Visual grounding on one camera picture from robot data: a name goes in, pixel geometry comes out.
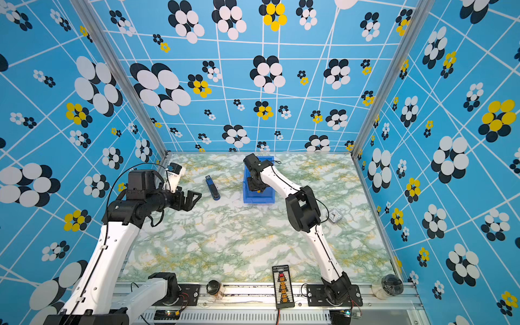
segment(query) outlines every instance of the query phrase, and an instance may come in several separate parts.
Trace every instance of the green and white marble surface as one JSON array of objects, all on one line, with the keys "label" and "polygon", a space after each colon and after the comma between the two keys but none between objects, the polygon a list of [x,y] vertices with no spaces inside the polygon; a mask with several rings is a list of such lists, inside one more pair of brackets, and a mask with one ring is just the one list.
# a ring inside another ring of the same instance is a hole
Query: green and white marble surface
[{"label": "green and white marble surface", "polygon": [[[267,153],[287,178],[309,185],[319,200],[342,215],[323,223],[323,233],[350,279],[373,281],[393,273],[350,156],[319,153]],[[321,281],[315,257],[287,219],[285,200],[244,204],[246,154],[173,154],[186,167],[179,185],[202,193],[190,212],[168,209],[155,228],[143,226],[120,281],[145,281],[154,272],[175,272],[181,282],[272,281],[271,266],[289,264],[293,282]],[[211,175],[220,193],[214,201],[206,185]],[[321,208],[322,219],[327,212]]]}]

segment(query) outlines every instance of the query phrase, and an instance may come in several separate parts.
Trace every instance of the blue tray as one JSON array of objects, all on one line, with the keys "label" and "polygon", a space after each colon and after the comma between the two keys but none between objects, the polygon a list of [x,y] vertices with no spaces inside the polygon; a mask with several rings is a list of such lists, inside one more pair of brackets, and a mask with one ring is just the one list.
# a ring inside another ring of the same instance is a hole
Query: blue tray
[{"label": "blue tray", "polygon": [[[273,161],[275,159],[274,156],[260,156],[258,157],[260,161],[270,160]],[[244,167],[244,181],[243,181],[243,197],[244,203],[254,203],[254,204],[273,204],[275,202],[275,190],[272,187],[268,187],[262,193],[249,191],[248,187],[248,177],[251,177],[251,173],[249,172],[247,167]]]}]

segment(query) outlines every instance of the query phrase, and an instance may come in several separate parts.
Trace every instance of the black mounting plate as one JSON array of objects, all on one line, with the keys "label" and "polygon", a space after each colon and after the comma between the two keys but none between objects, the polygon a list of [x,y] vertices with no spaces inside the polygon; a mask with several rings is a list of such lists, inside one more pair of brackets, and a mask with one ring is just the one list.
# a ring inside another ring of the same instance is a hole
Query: black mounting plate
[{"label": "black mounting plate", "polygon": [[[334,307],[329,304],[327,301],[327,295],[324,290],[325,286],[323,284],[308,284],[307,292],[310,293],[310,297],[307,298],[307,303],[312,307]],[[359,307],[363,305],[363,298],[361,297],[361,293],[359,292],[359,287],[355,284],[350,286],[348,290],[348,295],[352,297],[354,303],[356,303]],[[341,307],[351,307],[352,302],[347,298]]]},{"label": "black mounting plate", "polygon": [[[180,287],[180,292],[186,293],[189,297],[188,306],[196,306],[197,301],[199,301],[200,285],[199,284],[179,284],[179,287]],[[165,306],[162,303],[155,303],[154,306],[162,306],[162,307],[166,308],[166,307],[173,307],[173,306],[180,307],[182,304],[185,304],[185,302],[179,295],[179,299],[171,306]]]}]

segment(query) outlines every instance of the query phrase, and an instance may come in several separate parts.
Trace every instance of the marble tabletop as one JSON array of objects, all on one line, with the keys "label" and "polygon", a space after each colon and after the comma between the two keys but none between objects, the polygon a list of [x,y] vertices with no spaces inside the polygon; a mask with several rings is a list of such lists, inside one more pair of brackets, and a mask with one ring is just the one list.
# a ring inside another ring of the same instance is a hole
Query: marble tabletop
[{"label": "marble tabletop", "polygon": [[[309,185],[317,199],[343,219],[323,223],[323,233],[351,281],[371,282],[393,273],[390,257],[349,155],[266,153],[287,178]],[[120,281],[145,281],[154,272],[175,272],[180,282],[272,281],[271,266],[289,264],[293,282],[319,282],[320,270],[302,234],[289,224],[285,200],[244,204],[245,153],[178,154],[186,167],[179,185],[202,193],[190,212],[167,209],[164,221],[143,226]],[[211,175],[220,193],[214,201],[205,182]],[[322,219],[327,215],[320,205]]]}]

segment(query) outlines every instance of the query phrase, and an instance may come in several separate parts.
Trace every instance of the floral patterned wallpaper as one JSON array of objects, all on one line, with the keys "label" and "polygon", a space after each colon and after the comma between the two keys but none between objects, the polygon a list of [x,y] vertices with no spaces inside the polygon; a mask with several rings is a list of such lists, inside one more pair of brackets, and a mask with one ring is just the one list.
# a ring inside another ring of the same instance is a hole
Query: floral patterned wallpaper
[{"label": "floral patterned wallpaper", "polygon": [[432,324],[518,324],[520,3],[437,0],[357,159]]},{"label": "floral patterned wallpaper", "polygon": [[0,31],[0,323],[38,325],[82,276],[117,176],[161,157],[68,0],[0,0]]},{"label": "floral patterned wallpaper", "polygon": [[340,151],[418,0],[93,0],[171,151]]}]

